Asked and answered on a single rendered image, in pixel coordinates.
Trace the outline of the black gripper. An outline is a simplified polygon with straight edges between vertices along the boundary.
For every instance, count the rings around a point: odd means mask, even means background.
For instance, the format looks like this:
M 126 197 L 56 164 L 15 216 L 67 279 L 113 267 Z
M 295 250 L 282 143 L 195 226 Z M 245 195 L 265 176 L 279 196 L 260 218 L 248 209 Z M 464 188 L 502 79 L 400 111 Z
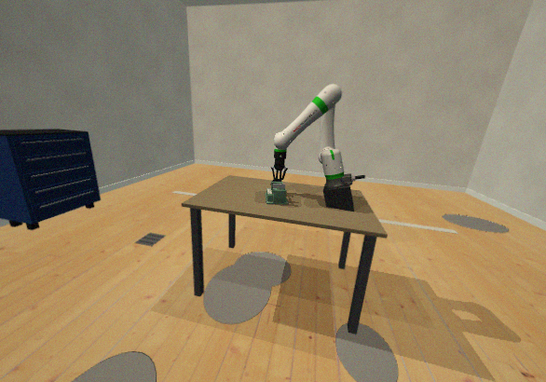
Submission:
M 273 167 L 271 167 L 272 169 L 272 172 L 273 172 L 273 178 L 274 179 L 278 179 L 278 173 L 280 171 L 280 180 L 283 180 L 284 179 L 284 176 L 285 176 L 285 173 L 287 171 L 287 168 L 285 167 L 284 165 L 284 161 L 285 159 L 283 160 L 279 160 L 279 159 L 275 159 L 275 165 Z M 275 173 L 274 173 L 274 168 L 276 169 L 276 178 L 275 178 Z M 283 175 L 282 175 L 282 178 L 281 178 L 281 172 L 282 170 L 284 169 L 285 172 L 283 172 Z

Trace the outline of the green bench vise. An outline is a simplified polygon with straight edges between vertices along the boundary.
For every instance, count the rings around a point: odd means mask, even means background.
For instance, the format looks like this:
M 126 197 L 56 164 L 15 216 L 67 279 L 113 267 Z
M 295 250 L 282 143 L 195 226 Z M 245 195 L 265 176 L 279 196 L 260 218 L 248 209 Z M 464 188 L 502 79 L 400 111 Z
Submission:
M 289 204 L 286 192 L 285 184 L 280 179 L 272 180 L 271 188 L 266 189 L 266 204 Z

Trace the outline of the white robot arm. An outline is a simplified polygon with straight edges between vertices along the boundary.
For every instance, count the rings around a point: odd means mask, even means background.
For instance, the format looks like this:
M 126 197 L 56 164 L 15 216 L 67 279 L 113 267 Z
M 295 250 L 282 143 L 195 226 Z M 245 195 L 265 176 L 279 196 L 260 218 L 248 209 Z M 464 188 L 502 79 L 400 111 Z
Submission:
M 341 97 L 342 90 L 339 86 L 328 85 L 291 125 L 274 136 L 274 158 L 283 160 L 286 158 L 287 147 L 291 142 L 310 124 L 320 118 L 319 161 L 326 177 L 326 188 L 352 185 L 356 179 L 365 178 L 365 175 L 344 174 L 341 152 L 334 147 L 334 109 Z

